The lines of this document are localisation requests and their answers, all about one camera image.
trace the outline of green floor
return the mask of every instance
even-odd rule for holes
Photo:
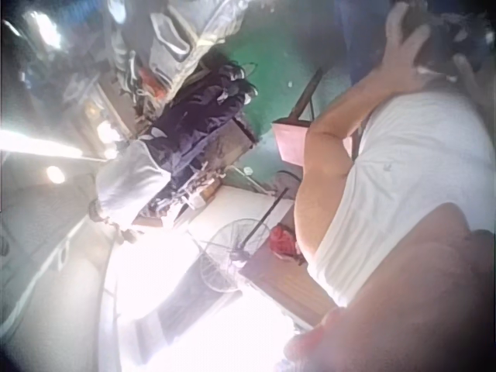
[[[271,3],[252,2],[241,30],[221,47],[231,60],[255,66],[248,79],[259,96],[245,113],[260,143],[237,165],[251,167],[261,182],[282,169],[301,172],[281,160],[271,124],[288,116],[317,68],[331,67],[314,95],[317,113],[350,85],[343,48],[332,27],[332,2]]]

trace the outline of white cloth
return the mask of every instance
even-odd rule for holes
[[[474,107],[446,91],[393,99],[367,124],[343,199],[308,272],[346,307],[435,208],[457,205],[494,231],[494,147]]]
[[[103,213],[122,230],[128,229],[141,209],[171,179],[150,156],[146,144],[133,141],[122,156],[97,174],[96,190]]]

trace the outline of person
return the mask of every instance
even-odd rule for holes
[[[350,63],[357,83],[305,140],[298,244],[336,309],[288,344],[301,370],[478,370],[493,349],[494,147],[467,95],[415,65],[430,29],[405,38],[408,9],[393,7],[381,64]],[[363,121],[353,162],[343,140]]]
[[[138,214],[257,96],[244,77],[239,66],[220,67],[198,90],[172,105],[117,159],[108,162],[96,177],[98,198],[89,205],[90,218],[115,224],[122,231],[163,227],[160,219]]]

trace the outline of electric fan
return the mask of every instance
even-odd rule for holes
[[[236,291],[241,281],[239,270],[269,235],[267,225],[256,219],[240,219],[224,226],[200,257],[201,279],[213,291]]]

